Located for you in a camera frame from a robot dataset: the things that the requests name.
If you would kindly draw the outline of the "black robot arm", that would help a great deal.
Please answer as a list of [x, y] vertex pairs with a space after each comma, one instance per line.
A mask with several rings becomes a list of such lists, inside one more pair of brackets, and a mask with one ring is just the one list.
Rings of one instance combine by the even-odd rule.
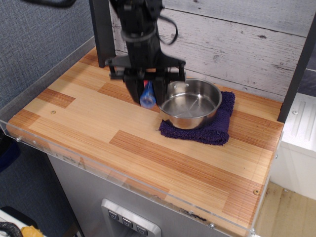
[[184, 81], [185, 61], [165, 55], [161, 50], [157, 20], [162, 16], [160, 0], [113, 0], [111, 4], [121, 22], [121, 37], [128, 54], [108, 59], [111, 79], [124, 81], [132, 99], [140, 103], [144, 81], [152, 82], [157, 105], [165, 101], [167, 86], [172, 81]]

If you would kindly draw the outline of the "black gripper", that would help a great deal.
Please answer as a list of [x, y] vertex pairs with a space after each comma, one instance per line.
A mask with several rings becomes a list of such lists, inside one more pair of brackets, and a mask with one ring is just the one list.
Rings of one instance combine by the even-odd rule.
[[164, 103], [170, 81], [184, 81], [185, 61], [165, 55], [159, 37], [124, 37], [128, 54], [109, 58], [105, 64], [110, 68], [112, 79], [122, 79], [131, 98], [140, 104], [144, 80], [154, 80], [156, 102]]

